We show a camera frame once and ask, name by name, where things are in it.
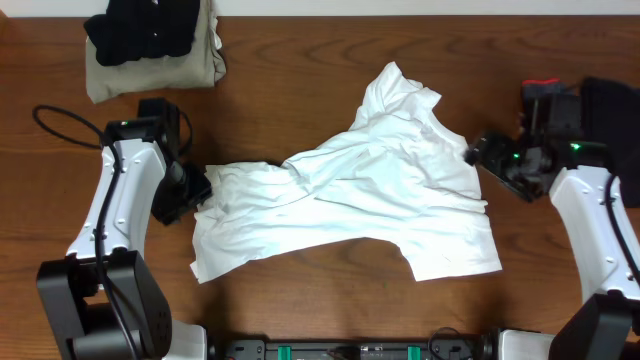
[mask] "wood grain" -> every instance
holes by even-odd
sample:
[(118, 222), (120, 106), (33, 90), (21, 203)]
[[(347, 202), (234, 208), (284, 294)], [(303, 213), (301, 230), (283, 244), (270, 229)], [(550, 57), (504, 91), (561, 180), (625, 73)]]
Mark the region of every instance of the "wood grain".
[[(165, 96), (192, 119), (200, 165), (281, 162), (354, 119), (365, 87), (390, 61), (443, 95), (440, 121), (473, 139), (517, 129), (520, 82), (590, 74), (640, 84), (634, 17), (221, 18), (228, 74), (214, 89), (163, 90), (93, 105), (85, 93), (83, 19), (9, 19), (0, 33), (0, 358), (56, 358), (35, 288), (42, 261), (77, 235), (99, 177), (98, 153), (31, 120), (38, 103), (104, 126)], [(95, 139), (68, 120), (61, 131)], [(555, 333), (580, 306), (564, 226), (548, 199), (519, 201), (480, 172), (504, 271), (416, 283), (399, 251), (351, 240), (251, 262), (197, 285), (192, 216), (151, 220), (146, 261), (183, 321), (218, 339), (418, 338), (440, 326)], [(638, 228), (640, 212), (629, 212)]]

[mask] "beige fabric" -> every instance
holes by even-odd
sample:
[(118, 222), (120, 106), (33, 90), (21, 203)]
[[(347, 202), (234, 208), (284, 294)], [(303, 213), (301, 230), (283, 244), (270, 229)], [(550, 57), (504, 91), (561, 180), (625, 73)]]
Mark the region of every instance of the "beige fabric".
[(94, 103), (99, 103), (134, 91), (212, 87), (226, 73), (224, 61), (217, 51), (222, 44), (215, 32), (216, 25), (211, 0), (201, 0), (195, 40), (189, 54), (143, 58), (119, 66), (98, 64), (96, 48), (87, 39), (87, 94)]

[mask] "green tape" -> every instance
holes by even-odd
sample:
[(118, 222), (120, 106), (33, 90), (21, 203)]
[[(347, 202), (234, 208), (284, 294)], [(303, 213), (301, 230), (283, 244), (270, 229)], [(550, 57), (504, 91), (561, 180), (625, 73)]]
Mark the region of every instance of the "green tape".
[(409, 360), (421, 360), (419, 346), (409, 346)]
[(291, 346), (278, 347), (278, 360), (291, 360)]

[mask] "brown wooden surface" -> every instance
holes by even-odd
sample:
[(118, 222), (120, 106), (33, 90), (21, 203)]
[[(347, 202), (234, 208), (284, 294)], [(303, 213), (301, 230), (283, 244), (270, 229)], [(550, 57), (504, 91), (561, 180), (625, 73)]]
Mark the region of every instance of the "brown wooden surface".
[[(59, 141), (31, 120), (38, 103), (100, 127), (137, 100), (166, 96), (194, 122), (200, 165), (269, 160), (346, 130), (365, 87), (396, 61), (443, 95), (435, 109), (473, 139), (513, 133), (520, 82), (587, 74), (640, 84), (634, 17), (222, 18), (228, 74), (215, 89), (126, 95), (93, 105), (85, 93), (82, 19), (10, 19), (0, 32), (0, 358), (56, 358), (35, 288), (42, 261), (61, 258), (86, 216), (97, 152)], [(70, 121), (58, 129), (95, 137)], [(417, 338), (440, 326), (504, 325), (557, 332), (580, 306), (564, 227), (548, 199), (525, 204), (480, 173), (504, 271), (416, 283), (391, 244), (352, 240), (249, 263), (197, 285), (192, 216), (151, 220), (146, 261), (176, 318), (235, 333), (287, 338)], [(640, 212), (630, 211), (638, 228)]]

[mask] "white wall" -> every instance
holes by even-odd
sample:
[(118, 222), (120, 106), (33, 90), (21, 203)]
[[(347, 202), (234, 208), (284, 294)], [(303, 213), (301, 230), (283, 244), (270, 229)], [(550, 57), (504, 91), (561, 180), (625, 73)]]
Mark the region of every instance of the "white wall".
[[(107, 3), (108, 0), (0, 0), (0, 9), (7, 16), (91, 16), (103, 13)], [(222, 16), (640, 14), (640, 0), (214, 0), (214, 3)]]

